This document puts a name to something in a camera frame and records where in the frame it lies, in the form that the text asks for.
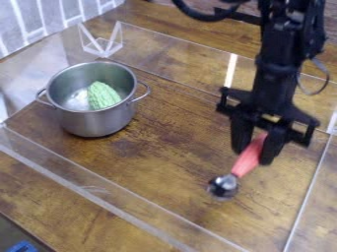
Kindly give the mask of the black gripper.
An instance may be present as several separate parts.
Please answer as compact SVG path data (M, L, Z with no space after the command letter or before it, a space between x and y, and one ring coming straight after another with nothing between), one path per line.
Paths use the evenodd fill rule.
M301 61L255 58L252 89L222 87L215 110L230 118L231 148L240 154L255 127L267 131L259 163L270 165L289 142L307 147L319 121L294 105Z

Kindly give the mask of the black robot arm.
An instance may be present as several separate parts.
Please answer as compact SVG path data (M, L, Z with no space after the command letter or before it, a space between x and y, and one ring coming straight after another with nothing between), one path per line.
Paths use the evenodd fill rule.
M230 118L231 148L239 154L256 127L267 131L260 164L287 142L310 143L319 121L294 105L302 62L322 52L325 0L259 0L262 47L251 91L220 88L216 111Z

